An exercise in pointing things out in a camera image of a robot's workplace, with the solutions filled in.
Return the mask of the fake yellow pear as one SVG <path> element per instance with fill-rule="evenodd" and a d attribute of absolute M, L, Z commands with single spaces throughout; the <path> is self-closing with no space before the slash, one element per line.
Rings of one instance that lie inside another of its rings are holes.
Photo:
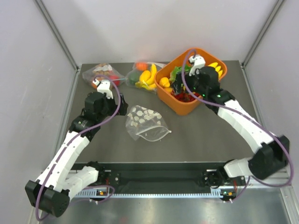
<path fill-rule="evenodd" d="M 159 85 L 162 87 L 162 88 L 169 88 L 170 87 L 170 81 L 169 81 L 169 78 L 168 77 L 163 77 L 160 79 L 159 81 Z"/>

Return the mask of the fake yellow banana bunch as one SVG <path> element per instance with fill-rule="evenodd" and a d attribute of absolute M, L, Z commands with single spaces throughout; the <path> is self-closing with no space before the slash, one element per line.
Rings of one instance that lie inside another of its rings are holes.
<path fill-rule="evenodd" d="M 217 62 L 211 63 L 208 66 L 215 69 L 215 71 L 218 73 L 218 79 L 220 79 L 223 74 L 221 66 Z"/>

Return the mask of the polka dot zip bag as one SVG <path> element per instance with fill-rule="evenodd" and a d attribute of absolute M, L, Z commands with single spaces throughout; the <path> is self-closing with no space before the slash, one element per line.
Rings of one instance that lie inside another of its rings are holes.
<path fill-rule="evenodd" d="M 132 139 L 156 142 L 172 133 L 159 112 L 143 106 L 132 106 L 127 114 L 126 130 Z"/>

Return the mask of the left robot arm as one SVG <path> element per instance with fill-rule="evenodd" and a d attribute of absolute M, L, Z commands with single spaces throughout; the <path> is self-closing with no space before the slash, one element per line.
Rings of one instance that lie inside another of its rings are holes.
<path fill-rule="evenodd" d="M 91 184 L 101 185 L 105 182 L 106 174 L 97 162 L 87 163 L 70 178 L 67 175 L 101 125 L 116 115 L 126 115 L 128 104 L 123 94 L 117 95 L 118 100 L 115 101 L 111 92 L 89 93 L 81 114 L 73 120 L 65 140 L 48 167 L 35 181 L 29 180 L 25 185 L 30 204 L 36 209 L 38 221 L 42 220 L 38 216 L 40 210 L 60 217 L 80 191 Z"/>

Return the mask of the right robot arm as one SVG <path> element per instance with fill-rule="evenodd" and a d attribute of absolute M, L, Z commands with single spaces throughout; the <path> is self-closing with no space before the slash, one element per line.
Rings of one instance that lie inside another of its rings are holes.
<path fill-rule="evenodd" d="M 219 171 L 218 179 L 222 184 L 230 184 L 235 177 L 252 175 L 264 180 L 288 165 L 285 155 L 290 141 L 284 135 L 278 137 L 259 126 L 257 121 L 246 113 L 235 97 L 220 87 L 215 68 L 204 66 L 190 75 L 191 68 L 186 66 L 182 72 L 176 67 L 171 73 L 171 86 L 176 95 L 184 92 L 187 85 L 195 96 L 202 96 L 205 105 L 217 116 L 228 122 L 247 142 L 254 155 L 251 158 L 228 161 Z"/>

